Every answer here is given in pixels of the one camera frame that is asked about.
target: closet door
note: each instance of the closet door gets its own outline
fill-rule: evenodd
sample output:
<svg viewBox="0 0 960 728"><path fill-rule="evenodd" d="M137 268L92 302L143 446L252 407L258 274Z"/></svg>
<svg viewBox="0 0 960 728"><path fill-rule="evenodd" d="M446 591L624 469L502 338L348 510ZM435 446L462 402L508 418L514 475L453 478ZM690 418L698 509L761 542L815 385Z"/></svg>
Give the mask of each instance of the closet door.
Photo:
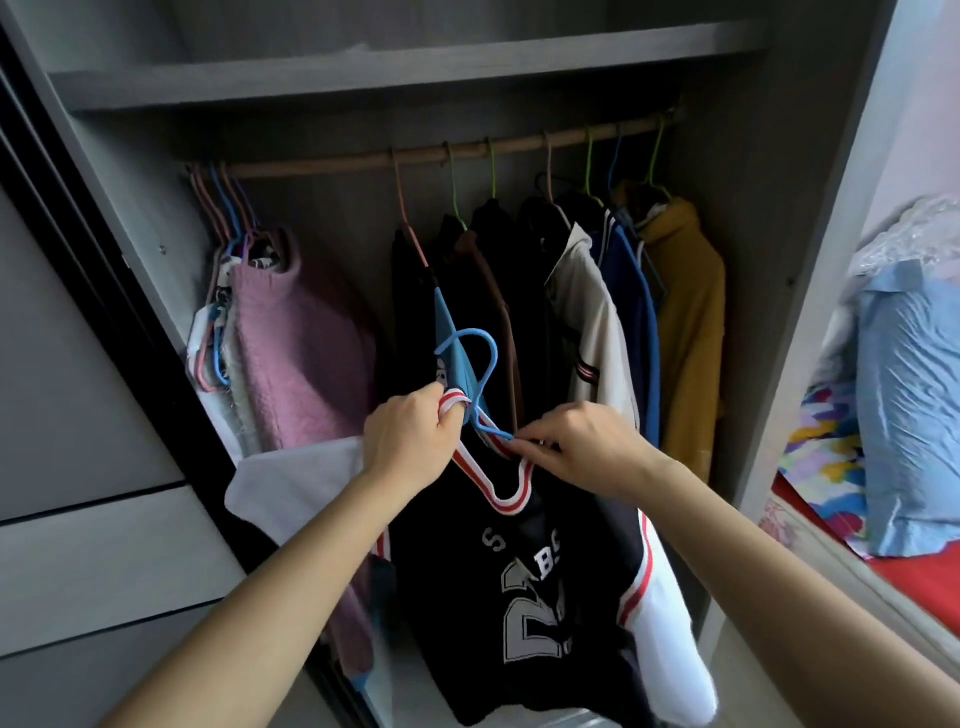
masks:
<svg viewBox="0 0 960 728"><path fill-rule="evenodd" d="M182 480L0 190L0 522Z"/></svg>
<svg viewBox="0 0 960 728"><path fill-rule="evenodd" d="M0 251L0 711L92 728L243 570L2 188Z"/></svg>

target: black jersey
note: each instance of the black jersey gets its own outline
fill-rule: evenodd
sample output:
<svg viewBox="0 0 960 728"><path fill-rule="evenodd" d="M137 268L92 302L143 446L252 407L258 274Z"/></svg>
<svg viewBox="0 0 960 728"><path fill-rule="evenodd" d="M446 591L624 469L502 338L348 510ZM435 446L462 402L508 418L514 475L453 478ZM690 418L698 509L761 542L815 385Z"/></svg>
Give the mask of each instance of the black jersey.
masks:
<svg viewBox="0 0 960 728"><path fill-rule="evenodd" d="M630 632L566 592L564 536L540 497L560 484L469 427L458 454L390 528L404 613L457 720L519 704L652 725Z"/></svg>

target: gray wall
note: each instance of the gray wall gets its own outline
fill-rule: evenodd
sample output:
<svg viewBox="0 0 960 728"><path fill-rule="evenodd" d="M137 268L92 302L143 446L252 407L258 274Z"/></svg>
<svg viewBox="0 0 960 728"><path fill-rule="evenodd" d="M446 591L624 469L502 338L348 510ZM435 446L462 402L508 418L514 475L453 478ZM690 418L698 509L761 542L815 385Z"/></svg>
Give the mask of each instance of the gray wall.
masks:
<svg viewBox="0 0 960 728"><path fill-rule="evenodd" d="M864 237L924 195L960 197L960 1L945 0L926 59L910 91Z"/></svg>
<svg viewBox="0 0 960 728"><path fill-rule="evenodd" d="M182 479L0 190L0 521Z"/></svg>

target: forearm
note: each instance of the forearm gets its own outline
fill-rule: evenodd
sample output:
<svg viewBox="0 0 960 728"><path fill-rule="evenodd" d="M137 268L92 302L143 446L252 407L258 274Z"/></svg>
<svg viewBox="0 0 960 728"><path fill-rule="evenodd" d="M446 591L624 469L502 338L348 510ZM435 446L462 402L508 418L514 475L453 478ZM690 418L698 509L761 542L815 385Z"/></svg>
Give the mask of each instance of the forearm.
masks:
<svg viewBox="0 0 960 728"><path fill-rule="evenodd" d="M658 463L632 490L804 722L960 724L960 687L689 470Z"/></svg>
<svg viewBox="0 0 960 728"><path fill-rule="evenodd" d="M290 690L377 536L402 509L387 478L360 475L231 593L104 728L260 728Z"/></svg>

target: white jacket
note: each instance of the white jacket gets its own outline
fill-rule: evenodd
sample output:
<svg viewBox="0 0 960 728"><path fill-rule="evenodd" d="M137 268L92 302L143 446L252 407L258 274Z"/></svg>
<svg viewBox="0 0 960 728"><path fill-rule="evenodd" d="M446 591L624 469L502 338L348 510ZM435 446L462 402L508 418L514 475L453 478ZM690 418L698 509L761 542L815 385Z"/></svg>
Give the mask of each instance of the white jacket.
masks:
<svg viewBox="0 0 960 728"><path fill-rule="evenodd" d="M557 316L581 337L569 400L606 404L640 429L627 340L607 284L590 257L592 245L590 236L574 225L546 283Z"/></svg>

